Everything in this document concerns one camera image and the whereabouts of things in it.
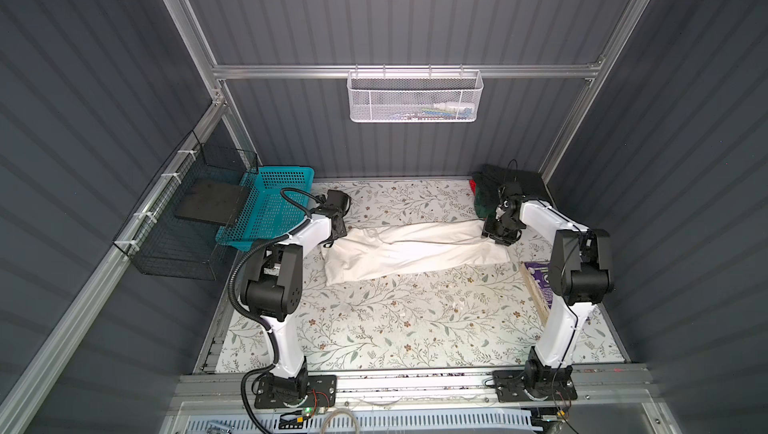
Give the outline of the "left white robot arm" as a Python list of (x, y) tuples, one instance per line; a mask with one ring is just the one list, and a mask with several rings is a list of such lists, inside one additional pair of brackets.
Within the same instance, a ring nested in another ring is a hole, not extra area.
[(234, 310), (264, 329), (272, 355), (269, 373), (295, 380), (306, 371), (293, 319), (303, 293), (303, 261), (316, 247), (329, 248), (347, 235), (352, 200), (340, 190), (314, 196), (291, 187), (280, 196), (299, 209), (301, 221), (276, 238), (255, 241), (230, 273), (226, 290)]

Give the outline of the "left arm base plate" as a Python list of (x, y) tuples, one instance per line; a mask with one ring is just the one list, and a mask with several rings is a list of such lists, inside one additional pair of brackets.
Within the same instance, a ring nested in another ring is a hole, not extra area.
[(300, 374), (286, 379), (265, 374), (251, 384), (252, 406), (256, 409), (333, 407), (337, 382), (334, 375)]

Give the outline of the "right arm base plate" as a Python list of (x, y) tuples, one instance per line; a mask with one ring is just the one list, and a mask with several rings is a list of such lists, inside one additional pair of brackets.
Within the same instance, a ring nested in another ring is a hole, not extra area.
[(572, 368), (542, 372), (524, 369), (492, 372), (492, 388), (500, 402), (575, 401), (578, 393), (571, 379)]

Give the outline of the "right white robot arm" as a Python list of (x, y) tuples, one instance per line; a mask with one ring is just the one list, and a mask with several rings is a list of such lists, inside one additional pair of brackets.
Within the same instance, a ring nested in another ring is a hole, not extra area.
[(551, 244), (548, 282), (553, 297), (522, 381), (529, 392), (548, 392), (568, 382), (576, 341), (595, 307), (614, 289), (610, 235), (570, 219), (551, 203), (525, 194), (518, 182), (507, 181), (498, 188), (497, 207), (485, 219), (482, 234), (510, 246), (526, 228)]

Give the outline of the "white t shirt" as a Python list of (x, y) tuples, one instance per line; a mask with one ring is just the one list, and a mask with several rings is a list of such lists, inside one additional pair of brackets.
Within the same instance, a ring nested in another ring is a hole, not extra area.
[(466, 220), (352, 228), (324, 252), (326, 284), (508, 263), (508, 249), (483, 237), (482, 227)]

